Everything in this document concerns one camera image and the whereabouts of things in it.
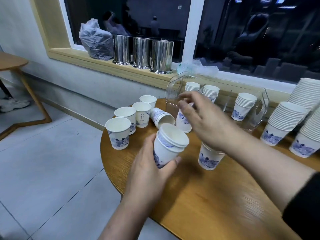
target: round wooden tabletop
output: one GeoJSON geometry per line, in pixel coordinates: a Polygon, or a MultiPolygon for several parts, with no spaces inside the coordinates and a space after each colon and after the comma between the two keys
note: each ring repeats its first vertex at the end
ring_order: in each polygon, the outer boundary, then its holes
{"type": "MultiPolygon", "coordinates": [[[[158,99],[156,107],[165,110],[165,100],[158,99]]],[[[121,194],[144,139],[156,132],[150,120],[148,127],[137,128],[130,136],[126,149],[117,151],[104,130],[100,145],[102,162],[110,181],[121,194]]],[[[262,129],[255,133],[260,136],[262,129]]],[[[183,240],[300,239],[283,222],[280,211],[251,175],[233,159],[225,156],[213,171],[200,167],[201,141],[193,132],[187,135],[190,144],[181,153],[183,160],[150,215],[154,221],[183,240]]],[[[276,149],[320,169],[316,156],[299,158],[288,150],[289,145],[290,141],[285,141],[276,149]]]]}
{"type": "Polygon", "coordinates": [[[28,63],[29,61],[25,58],[0,51],[0,71],[13,70],[23,67],[28,63]]]}

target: window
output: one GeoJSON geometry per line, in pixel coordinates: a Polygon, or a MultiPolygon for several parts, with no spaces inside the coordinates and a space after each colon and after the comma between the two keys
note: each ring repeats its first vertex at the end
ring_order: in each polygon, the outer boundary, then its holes
{"type": "Polygon", "coordinates": [[[75,44],[81,23],[97,19],[112,34],[174,41],[173,62],[181,62],[191,0],[64,0],[75,44]]]}
{"type": "Polygon", "coordinates": [[[194,58],[287,83],[320,79],[320,0],[205,0],[194,58]]]}

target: metal canister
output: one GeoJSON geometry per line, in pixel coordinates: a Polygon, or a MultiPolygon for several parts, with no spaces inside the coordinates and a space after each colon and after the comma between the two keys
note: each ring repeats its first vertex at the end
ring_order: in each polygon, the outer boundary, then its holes
{"type": "Polygon", "coordinates": [[[171,74],[174,42],[168,40],[153,40],[150,72],[171,74]]]}
{"type": "Polygon", "coordinates": [[[133,67],[139,69],[150,69],[152,40],[148,38],[133,38],[133,67]]]}
{"type": "Polygon", "coordinates": [[[130,60],[130,36],[124,35],[113,35],[113,44],[114,44],[114,60],[113,63],[119,65],[131,65],[130,60]]]}

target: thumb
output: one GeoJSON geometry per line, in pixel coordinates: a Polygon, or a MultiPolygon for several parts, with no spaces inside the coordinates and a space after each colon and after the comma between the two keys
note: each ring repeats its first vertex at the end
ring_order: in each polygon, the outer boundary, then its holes
{"type": "Polygon", "coordinates": [[[165,181],[167,181],[167,179],[170,178],[170,176],[174,173],[180,161],[181,157],[176,157],[174,160],[168,162],[167,165],[160,169],[162,177],[165,181]]]}
{"type": "Polygon", "coordinates": [[[199,121],[201,119],[195,111],[195,109],[186,101],[181,100],[179,101],[178,105],[181,109],[181,112],[184,116],[186,116],[187,120],[190,122],[191,125],[194,125],[196,121],[199,121]]]}

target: foot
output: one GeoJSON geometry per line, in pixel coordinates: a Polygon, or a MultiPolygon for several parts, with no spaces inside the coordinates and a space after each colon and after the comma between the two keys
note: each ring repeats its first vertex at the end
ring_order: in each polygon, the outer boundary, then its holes
{"type": "Polygon", "coordinates": [[[9,99],[0,99],[0,111],[1,112],[10,112],[14,109],[22,109],[30,105],[30,102],[27,100],[18,101],[14,98],[9,99]]]}

